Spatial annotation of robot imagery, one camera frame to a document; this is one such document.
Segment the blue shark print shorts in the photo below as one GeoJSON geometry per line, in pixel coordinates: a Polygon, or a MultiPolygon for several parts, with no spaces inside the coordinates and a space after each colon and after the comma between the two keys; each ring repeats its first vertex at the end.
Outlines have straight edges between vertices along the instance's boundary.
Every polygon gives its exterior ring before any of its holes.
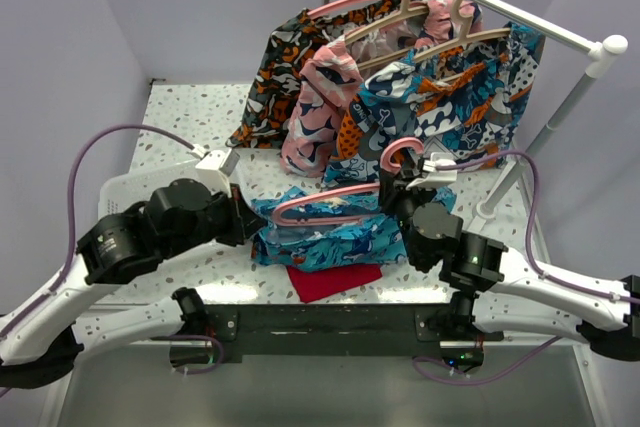
{"type": "Polygon", "coordinates": [[[358,216],[355,223],[302,227],[279,226],[272,221],[275,208],[302,198],[306,192],[292,187],[279,198],[255,199],[254,212],[268,225],[254,237],[251,258],[263,265],[286,265],[315,272],[357,263],[388,264],[406,260],[406,249],[396,221],[378,211],[374,193],[344,195],[287,212],[291,218],[358,216]]]}

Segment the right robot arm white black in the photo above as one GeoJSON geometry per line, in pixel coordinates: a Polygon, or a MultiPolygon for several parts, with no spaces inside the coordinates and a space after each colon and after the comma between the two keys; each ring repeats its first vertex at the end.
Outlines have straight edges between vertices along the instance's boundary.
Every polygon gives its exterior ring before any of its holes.
{"type": "Polygon", "coordinates": [[[504,331],[571,339],[609,359],[639,359],[639,279],[591,277],[538,262],[468,232],[460,217],[434,202],[435,190],[455,180],[454,162],[438,154],[403,163],[380,162],[381,210],[394,217],[411,266],[439,267],[453,288],[451,301],[431,317],[430,329],[459,340],[504,331]]]}

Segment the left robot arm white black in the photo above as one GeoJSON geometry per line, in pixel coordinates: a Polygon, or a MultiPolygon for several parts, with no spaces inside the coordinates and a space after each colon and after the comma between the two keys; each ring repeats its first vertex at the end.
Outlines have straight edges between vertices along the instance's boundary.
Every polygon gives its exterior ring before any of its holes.
{"type": "Polygon", "coordinates": [[[103,352],[143,340],[199,340],[217,345],[203,298],[179,288],[146,306],[93,316],[97,301],[150,274],[169,259],[212,241],[245,244],[266,224],[238,185],[211,192],[192,179],[103,217],[73,244],[60,272],[1,319],[1,387],[37,389],[103,352]]]}

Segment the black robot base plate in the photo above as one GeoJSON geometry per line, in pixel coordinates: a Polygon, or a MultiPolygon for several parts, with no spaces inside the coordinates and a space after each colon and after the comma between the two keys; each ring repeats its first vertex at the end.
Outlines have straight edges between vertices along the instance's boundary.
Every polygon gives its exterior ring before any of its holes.
{"type": "Polygon", "coordinates": [[[447,325],[448,313],[447,304],[209,304],[178,334],[213,337],[229,363],[260,355],[439,357],[446,342],[475,350],[504,338],[447,325]]]}

